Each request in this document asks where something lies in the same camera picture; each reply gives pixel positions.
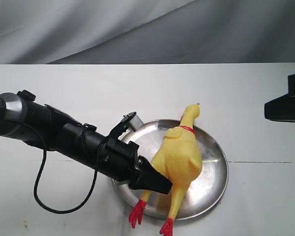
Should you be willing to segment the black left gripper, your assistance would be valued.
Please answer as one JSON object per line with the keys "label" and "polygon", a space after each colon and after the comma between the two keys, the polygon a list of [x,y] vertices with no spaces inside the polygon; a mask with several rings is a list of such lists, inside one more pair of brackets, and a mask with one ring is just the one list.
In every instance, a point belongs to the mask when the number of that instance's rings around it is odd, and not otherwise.
{"label": "black left gripper", "polygon": [[132,190],[168,194],[172,182],[139,155],[138,148],[132,141],[124,143],[112,137],[105,138],[98,149],[99,172],[121,184],[128,184]]}

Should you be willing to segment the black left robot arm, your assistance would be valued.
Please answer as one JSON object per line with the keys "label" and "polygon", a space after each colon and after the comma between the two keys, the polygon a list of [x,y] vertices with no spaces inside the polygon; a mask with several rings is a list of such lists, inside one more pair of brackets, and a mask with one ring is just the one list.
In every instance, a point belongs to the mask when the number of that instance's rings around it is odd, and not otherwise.
{"label": "black left robot arm", "polygon": [[139,128],[135,112],[126,114],[107,136],[94,125],[80,123],[70,115],[35,102],[27,90],[0,94],[0,136],[29,146],[57,151],[133,190],[167,194],[172,182],[138,154],[135,142],[119,137]]}

